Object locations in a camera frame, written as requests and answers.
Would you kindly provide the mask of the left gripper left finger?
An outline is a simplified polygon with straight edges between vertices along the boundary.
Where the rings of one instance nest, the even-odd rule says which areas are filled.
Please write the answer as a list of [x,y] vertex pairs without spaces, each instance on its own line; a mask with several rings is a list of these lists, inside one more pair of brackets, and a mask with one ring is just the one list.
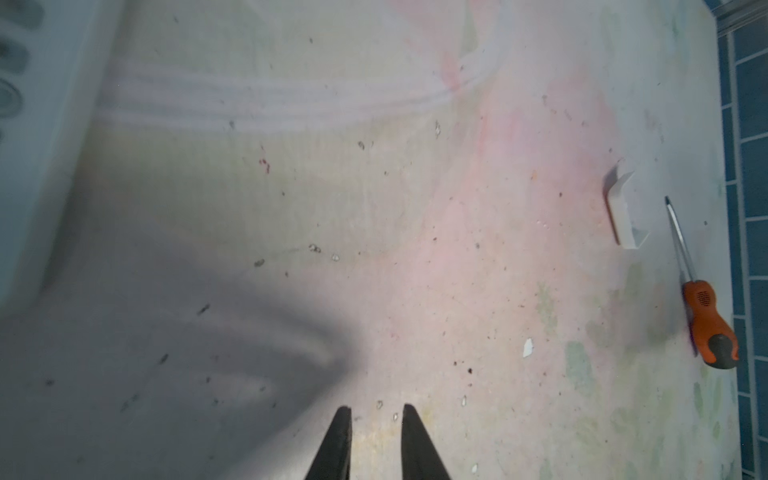
[[352,410],[337,409],[312,461],[306,480],[349,480],[352,453]]

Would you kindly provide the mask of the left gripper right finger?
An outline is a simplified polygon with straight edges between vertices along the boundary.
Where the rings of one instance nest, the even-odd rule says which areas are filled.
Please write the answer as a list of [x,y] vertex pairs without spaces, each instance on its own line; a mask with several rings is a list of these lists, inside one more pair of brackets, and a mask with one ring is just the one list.
[[421,417],[411,404],[403,407],[400,451],[403,480],[450,480]]

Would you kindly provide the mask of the orange black screwdriver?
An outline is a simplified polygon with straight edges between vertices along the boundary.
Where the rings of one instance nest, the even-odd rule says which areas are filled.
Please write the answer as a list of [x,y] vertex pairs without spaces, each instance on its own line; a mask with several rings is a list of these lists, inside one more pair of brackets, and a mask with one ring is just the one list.
[[709,367],[730,370],[739,362],[739,344],[732,327],[717,309],[717,296],[705,280],[698,277],[678,215],[668,196],[665,207],[671,222],[673,235],[682,256],[684,278],[682,295],[689,314],[689,330],[693,346]]

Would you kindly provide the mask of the white battery cover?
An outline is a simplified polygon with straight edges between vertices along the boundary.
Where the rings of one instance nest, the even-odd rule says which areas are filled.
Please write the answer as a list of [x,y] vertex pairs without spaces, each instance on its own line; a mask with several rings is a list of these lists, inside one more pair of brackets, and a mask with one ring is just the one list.
[[636,180],[636,171],[620,158],[603,181],[603,197],[614,237],[624,250],[639,250],[649,235],[641,222]]

